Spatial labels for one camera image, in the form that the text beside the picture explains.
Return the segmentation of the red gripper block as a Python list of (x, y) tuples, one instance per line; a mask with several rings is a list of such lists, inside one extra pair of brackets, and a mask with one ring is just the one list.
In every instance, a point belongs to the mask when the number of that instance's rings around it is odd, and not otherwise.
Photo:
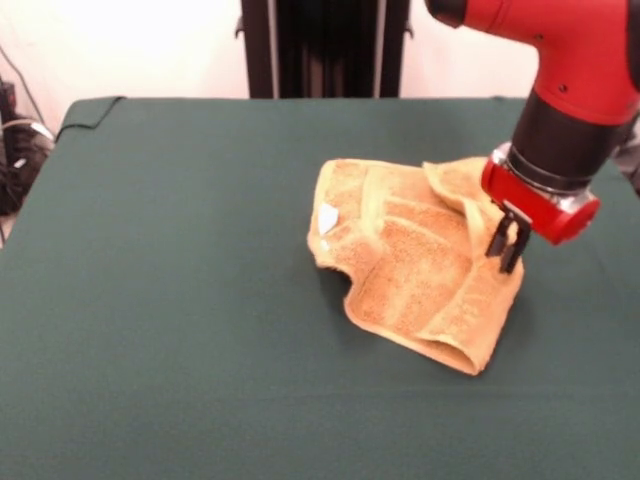
[[(512, 274), (527, 247), (531, 231), (552, 245), (578, 237), (591, 224), (600, 200), (590, 190), (560, 194), (526, 182), (507, 160), (509, 143), (494, 149), (481, 175), (481, 187), (504, 213), (485, 251), (487, 258), (500, 257), (502, 274)], [(518, 225), (515, 240), (507, 245), (508, 230)]]

